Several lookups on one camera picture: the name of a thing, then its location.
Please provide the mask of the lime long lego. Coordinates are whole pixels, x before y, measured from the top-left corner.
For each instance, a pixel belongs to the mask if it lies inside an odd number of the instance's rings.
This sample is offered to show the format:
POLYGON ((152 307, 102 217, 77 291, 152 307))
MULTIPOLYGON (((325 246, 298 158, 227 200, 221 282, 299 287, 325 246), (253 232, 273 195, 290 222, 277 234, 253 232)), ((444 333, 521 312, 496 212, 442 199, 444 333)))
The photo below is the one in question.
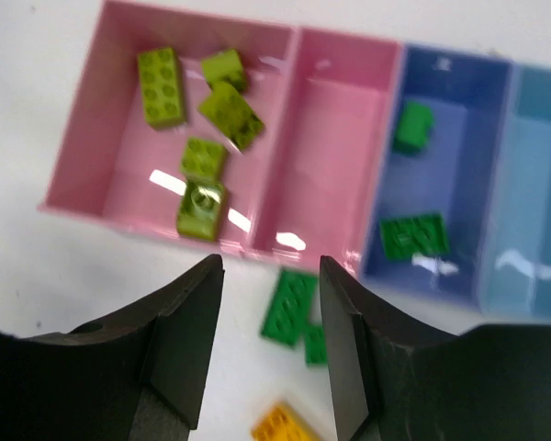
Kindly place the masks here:
POLYGON ((161 47, 137 57, 143 116, 155 129, 186 123, 182 68, 174 49, 161 47))

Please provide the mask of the yellow long lego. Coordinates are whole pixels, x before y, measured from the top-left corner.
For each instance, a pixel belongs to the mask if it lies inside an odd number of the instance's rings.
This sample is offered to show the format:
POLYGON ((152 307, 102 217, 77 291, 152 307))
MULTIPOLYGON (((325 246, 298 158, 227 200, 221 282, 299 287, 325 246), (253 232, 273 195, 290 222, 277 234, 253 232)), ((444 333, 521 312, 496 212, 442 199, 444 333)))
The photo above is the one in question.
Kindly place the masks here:
POLYGON ((251 429, 258 441, 319 441, 320 435, 287 402, 274 404, 251 429))

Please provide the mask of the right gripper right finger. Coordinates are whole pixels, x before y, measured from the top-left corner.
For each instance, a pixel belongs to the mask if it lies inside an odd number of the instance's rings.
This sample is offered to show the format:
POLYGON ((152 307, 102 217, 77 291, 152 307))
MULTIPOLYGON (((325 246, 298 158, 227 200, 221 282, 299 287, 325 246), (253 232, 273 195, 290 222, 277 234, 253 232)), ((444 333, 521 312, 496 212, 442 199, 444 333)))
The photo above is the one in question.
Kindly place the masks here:
POLYGON ((551 325, 450 334, 329 256, 320 311, 339 439, 551 440, 551 325))

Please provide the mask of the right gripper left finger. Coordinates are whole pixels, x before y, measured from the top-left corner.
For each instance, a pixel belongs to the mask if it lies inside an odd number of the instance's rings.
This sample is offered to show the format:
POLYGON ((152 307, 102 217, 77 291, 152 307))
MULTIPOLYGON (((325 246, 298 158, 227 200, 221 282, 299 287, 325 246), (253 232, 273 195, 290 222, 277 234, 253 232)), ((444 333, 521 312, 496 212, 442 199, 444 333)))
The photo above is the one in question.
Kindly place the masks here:
POLYGON ((212 254, 69 333, 0 332, 0 440, 185 440, 198 426, 224 281, 212 254))

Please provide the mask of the dark green small lego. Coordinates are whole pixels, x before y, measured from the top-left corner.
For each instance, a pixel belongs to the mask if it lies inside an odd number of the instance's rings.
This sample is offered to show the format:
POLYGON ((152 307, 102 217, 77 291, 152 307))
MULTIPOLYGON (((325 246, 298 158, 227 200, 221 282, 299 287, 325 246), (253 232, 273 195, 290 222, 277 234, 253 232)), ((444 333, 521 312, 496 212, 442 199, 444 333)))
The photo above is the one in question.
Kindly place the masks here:
POLYGON ((328 362, 323 326, 308 323, 304 331, 305 362, 307 366, 324 366, 328 362))

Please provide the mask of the lime lego small square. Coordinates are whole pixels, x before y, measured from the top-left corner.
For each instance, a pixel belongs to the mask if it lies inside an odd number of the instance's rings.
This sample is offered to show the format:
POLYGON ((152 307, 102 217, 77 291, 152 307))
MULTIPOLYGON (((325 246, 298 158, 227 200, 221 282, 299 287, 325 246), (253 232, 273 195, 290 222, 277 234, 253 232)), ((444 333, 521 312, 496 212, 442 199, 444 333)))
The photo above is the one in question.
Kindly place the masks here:
POLYGON ((239 151, 246 150, 264 130, 264 123, 237 89, 227 82, 216 82, 197 110, 239 151))

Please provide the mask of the dark green long lego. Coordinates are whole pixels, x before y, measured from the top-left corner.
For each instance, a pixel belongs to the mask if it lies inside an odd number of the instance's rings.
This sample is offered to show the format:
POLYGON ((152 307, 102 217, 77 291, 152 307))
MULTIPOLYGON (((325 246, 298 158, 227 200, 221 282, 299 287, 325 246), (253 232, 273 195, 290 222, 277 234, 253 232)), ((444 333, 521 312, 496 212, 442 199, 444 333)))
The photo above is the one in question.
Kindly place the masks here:
POLYGON ((308 322, 317 285, 316 275, 283 268, 260 335, 281 345, 294 347, 308 322))

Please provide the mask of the lime lego sloped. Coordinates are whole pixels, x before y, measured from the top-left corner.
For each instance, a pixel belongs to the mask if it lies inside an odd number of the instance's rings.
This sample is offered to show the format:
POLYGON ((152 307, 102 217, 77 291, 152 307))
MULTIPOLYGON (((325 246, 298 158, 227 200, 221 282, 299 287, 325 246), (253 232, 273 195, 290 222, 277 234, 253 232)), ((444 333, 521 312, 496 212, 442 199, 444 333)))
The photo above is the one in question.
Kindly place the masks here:
POLYGON ((235 49, 215 53, 203 59, 200 64, 202 74, 211 89, 220 82, 231 84, 238 92, 247 89, 247 74, 235 49))

